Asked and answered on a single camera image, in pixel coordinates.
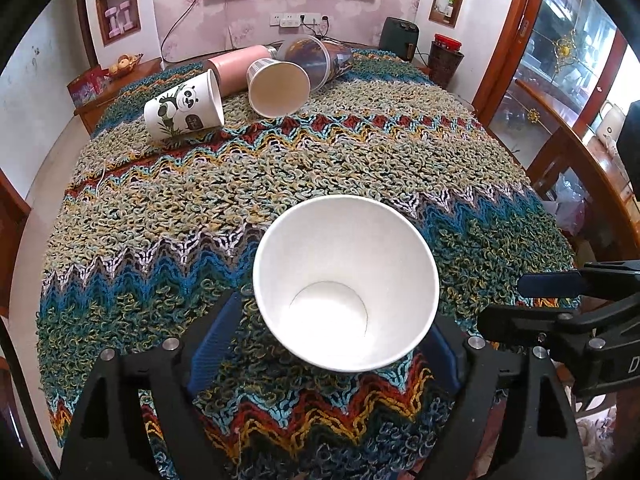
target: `plastic bag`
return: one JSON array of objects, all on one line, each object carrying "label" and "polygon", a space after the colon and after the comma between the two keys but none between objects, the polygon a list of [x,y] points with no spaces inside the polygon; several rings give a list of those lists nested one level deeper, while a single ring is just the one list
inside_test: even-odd
[{"label": "plastic bag", "polygon": [[558,227],[571,236],[577,235],[584,226],[585,200],[588,196],[580,184],[580,179],[569,169],[556,182],[555,216]]}]

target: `bedspread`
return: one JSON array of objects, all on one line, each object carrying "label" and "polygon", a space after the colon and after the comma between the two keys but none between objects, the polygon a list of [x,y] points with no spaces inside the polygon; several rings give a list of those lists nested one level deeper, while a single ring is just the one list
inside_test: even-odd
[{"label": "bedspread", "polygon": [[[120,93],[84,148],[44,259],[38,356],[59,443],[100,350],[180,336],[227,287],[251,279],[258,242],[287,208],[357,194],[397,209],[430,245],[439,310],[469,331],[523,272],[565,270],[572,252],[521,167],[450,94],[388,52],[299,113],[267,120],[246,93],[223,130],[153,144],[145,101],[202,71],[167,70]],[[568,306],[564,302],[539,303]],[[424,458],[451,409],[419,351],[336,374],[285,350],[253,298],[220,372],[194,405],[241,479],[385,479]],[[152,398],[141,393],[161,472],[175,477]]]}]

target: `panda paper cup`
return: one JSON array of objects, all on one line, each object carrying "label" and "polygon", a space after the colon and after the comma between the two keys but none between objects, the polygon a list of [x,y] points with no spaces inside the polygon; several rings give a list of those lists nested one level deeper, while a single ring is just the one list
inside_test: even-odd
[{"label": "panda paper cup", "polygon": [[224,126],[222,99],[213,70],[192,77],[146,102],[145,123],[156,140]]},{"label": "panda paper cup", "polygon": [[309,99],[309,76],[293,63],[259,59],[246,71],[246,81],[251,108],[263,117],[292,114]]}]

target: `pink wall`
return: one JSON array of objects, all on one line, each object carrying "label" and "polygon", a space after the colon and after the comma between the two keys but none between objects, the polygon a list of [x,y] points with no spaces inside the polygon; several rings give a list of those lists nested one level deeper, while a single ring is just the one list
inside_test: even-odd
[{"label": "pink wall", "polygon": [[[193,0],[154,0],[162,41]],[[233,47],[271,43],[295,28],[270,27],[274,12],[321,12],[330,18],[329,36],[378,44],[387,16],[415,19],[420,0],[198,0],[164,45],[164,57],[177,61]]]}]

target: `wooden desk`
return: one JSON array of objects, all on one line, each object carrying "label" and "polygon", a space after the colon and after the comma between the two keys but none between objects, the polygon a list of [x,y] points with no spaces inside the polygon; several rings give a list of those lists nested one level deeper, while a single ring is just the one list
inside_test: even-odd
[{"label": "wooden desk", "polygon": [[628,178],[574,111],[524,81],[516,79],[516,84],[558,122],[527,170],[533,188],[547,197],[559,175],[572,168],[590,195],[580,236],[597,259],[640,258],[640,210]]},{"label": "wooden desk", "polygon": [[98,95],[93,101],[89,101],[84,106],[76,108],[74,111],[74,115],[79,115],[82,119],[82,124],[87,130],[87,133],[91,135],[95,127],[97,126],[102,114],[107,109],[107,107],[113,103],[116,99],[118,92],[128,85],[129,83],[133,83],[134,81],[138,81],[143,79],[149,75],[160,72],[161,67],[161,59],[159,57],[155,59],[151,59],[149,61],[145,61],[144,63],[140,63],[133,69],[130,74],[127,74],[120,79],[112,80],[107,88],[105,88],[104,92]]}]

